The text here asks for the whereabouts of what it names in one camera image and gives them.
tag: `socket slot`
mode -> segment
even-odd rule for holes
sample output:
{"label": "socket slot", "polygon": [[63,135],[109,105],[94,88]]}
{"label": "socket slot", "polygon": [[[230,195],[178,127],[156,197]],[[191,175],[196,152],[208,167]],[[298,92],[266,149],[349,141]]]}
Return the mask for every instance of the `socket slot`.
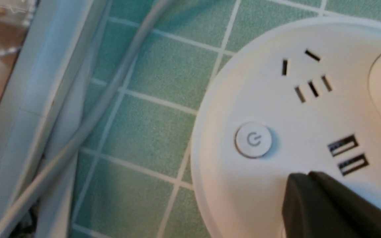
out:
{"label": "socket slot", "polygon": [[321,60],[321,58],[318,55],[314,54],[311,50],[306,49],[305,54],[307,56],[310,56],[312,59],[314,59],[317,62],[319,62]]}
{"label": "socket slot", "polygon": [[287,59],[283,59],[283,66],[281,68],[281,75],[287,75]]}
{"label": "socket slot", "polygon": [[358,146],[357,139],[354,135],[345,137],[343,139],[340,139],[338,141],[335,141],[331,144],[329,144],[328,150],[330,151],[331,155],[335,157],[336,155],[340,155],[343,152],[346,152],[350,149],[353,149]]}
{"label": "socket slot", "polygon": [[305,102],[305,98],[304,98],[304,95],[302,95],[302,92],[299,89],[299,87],[295,87],[295,92],[298,95],[298,98],[301,101],[301,103],[304,103]]}
{"label": "socket slot", "polygon": [[311,91],[313,91],[314,96],[317,98],[317,97],[318,97],[318,92],[317,92],[317,90],[316,90],[316,87],[314,87],[313,82],[312,82],[312,81],[309,81],[309,82],[308,82],[308,85],[310,86]]}
{"label": "socket slot", "polygon": [[321,77],[322,82],[324,83],[324,86],[327,88],[327,91],[331,92],[333,89],[331,88],[330,83],[328,82],[327,78],[325,75]]}
{"label": "socket slot", "polygon": [[342,163],[339,163],[337,166],[339,167],[342,175],[345,176],[361,168],[364,168],[367,165],[369,165],[367,158],[364,154],[361,154],[347,161],[343,161]]}

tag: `cable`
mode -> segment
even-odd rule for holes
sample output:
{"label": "cable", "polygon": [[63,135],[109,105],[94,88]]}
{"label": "cable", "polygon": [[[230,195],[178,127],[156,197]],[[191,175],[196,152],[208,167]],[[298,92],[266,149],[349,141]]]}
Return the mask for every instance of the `cable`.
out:
{"label": "cable", "polygon": [[175,0],[159,0],[151,9],[142,22],[139,30],[129,45],[123,59],[118,66],[117,72],[110,81],[103,95],[99,98],[94,109],[85,119],[83,124],[73,134],[68,143],[59,151],[59,153],[50,160],[50,163],[42,170],[42,172],[33,180],[26,188],[21,196],[4,214],[0,220],[0,238],[6,238],[10,232],[18,224],[21,218],[26,214],[29,208],[36,202],[42,193],[48,188],[51,182],[62,172],[67,163],[79,149],[79,146],[91,133],[95,125],[98,123],[117,89],[121,86],[127,71],[130,68],[134,58],[136,57],[141,45],[153,29],[155,23],[161,18],[163,13]]}

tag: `usb port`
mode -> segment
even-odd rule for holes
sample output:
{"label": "usb port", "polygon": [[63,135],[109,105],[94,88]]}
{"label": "usb port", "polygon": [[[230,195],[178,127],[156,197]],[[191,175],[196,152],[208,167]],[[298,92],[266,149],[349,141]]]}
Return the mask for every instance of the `usb port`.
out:
{"label": "usb port", "polygon": [[361,169],[363,167],[366,167],[368,164],[367,159],[365,158],[365,155],[358,155],[357,157],[354,157],[352,159],[349,159],[347,161],[344,161],[342,163],[339,163],[337,166],[340,169],[340,172],[343,176],[348,175],[352,172],[357,171],[358,169]]}
{"label": "usb port", "polygon": [[348,151],[357,146],[358,142],[355,139],[355,136],[351,135],[349,137],[331,143],[330,145],[328,145],[328,150],[330,151],[331,155],[335,157],[336,155],[340,155],[343,152]]}

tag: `green tile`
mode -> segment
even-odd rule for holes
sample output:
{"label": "green tile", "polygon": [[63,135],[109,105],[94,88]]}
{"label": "green tile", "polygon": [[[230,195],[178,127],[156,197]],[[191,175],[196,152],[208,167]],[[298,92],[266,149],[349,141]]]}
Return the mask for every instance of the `green tile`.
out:
{"label": "green tile", "polygon": [[97,56],[94,77],[109,82],[129,47],[136,28],[123,24],[107,22],[103,42]]}
{"label": "green tile", "polygon": [[217,53],[152,34],[141,49],[129,89],[197,109]]}
{"label": "green tile", "polygon": [[183,174],[182,181],[192,184],[192,174],[191,174],[191,161],[188,161],[186,165],[185,173]]}
{"label": "green tile", "polygon": [[110,16],[141,23],[154,0],[113,0]]}
{"label": "green tile", "polygon": [[156,28],[220,47],[233,6],[234,0],[176,1]]}
{"label": "green tile", "polygon": [[328,0],[326,10],[381,21],[381,0]]}
{"label": "green tile", "polygon": [[77,230],[71,230],[68,237],[69,238],[94,238],[90,235],[84,234],[84,233],[77,231]]}
{"label": "green tile", "polygon": [[93,161],[93,155],[89,155],[84,152],[79,152],[79,155],[77,157],[76,175],[74,179],[74,190],[71,202],[71,210],[74,209],[77,199],[79,199],[80,192],[82,191],[83,185],[85,184],[86,177],[88,176]]}
{"label": "green tile", "polygon": [[290,1],[308,5],[308,6],[318,7],[318,8],[321,5],[321,0],[290,0]]}
{"label": "green tile", "polygon": [[176,177],[195,117],[125,96],[103,153]]}
{"label": "green tile", "polygon": [[231,56],[223,56],[221,59],[220,67],[218,68],[218,72],[226,65],[226,63],[231,59]]}
{"label": "green tile", "polygon": [[264,32],[317,13],[263,0],[245,0],[239,6],[227,50],[237,52]]}
{"label": "green tile", "polygon": [[[91,112],[95,103],[99,99],[99,96],[104,92],[104,89],[105,88],[103,86],[96,85],[94,83],[89,84],[88,92],[86,93],[85,97],[85,103],[83,105],[83,119],[85,119],[86,116],[88,116],[88,114]],[[104,116],[101,118],[100,122],[98,122],[97,126],[94,128],[92,133],[86,138],[85,142],[83,142],[83,147],[89,149],[98,148],[98,144],[100,142],[108,118],[111,114],[116,98],[118,98],[118,94],[114,96],[113,101],[111,102]]]}
{"label": "green tile", "polygon": [[173,184],[100,160],[76,224],[110,237],[154,238]]}
{"label": "green tile", "polygon": [[180,188],[163,238],[210,238],[193,191]]}

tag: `power symbol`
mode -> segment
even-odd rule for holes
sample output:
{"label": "power symbol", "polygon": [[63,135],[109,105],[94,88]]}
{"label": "power symbol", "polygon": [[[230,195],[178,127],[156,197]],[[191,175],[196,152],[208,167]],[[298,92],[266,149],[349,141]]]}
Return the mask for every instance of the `power symbol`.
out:
{"label": "power symbol", "polygon": [[261,136],[257,136],[257,133],[256,132],[251,132],[250,134],[248,134],[248,136],[246,137],[246,141],[248,142],[248,144],[252,147],[256,147],[256,146],[259,146],[261,144]]}

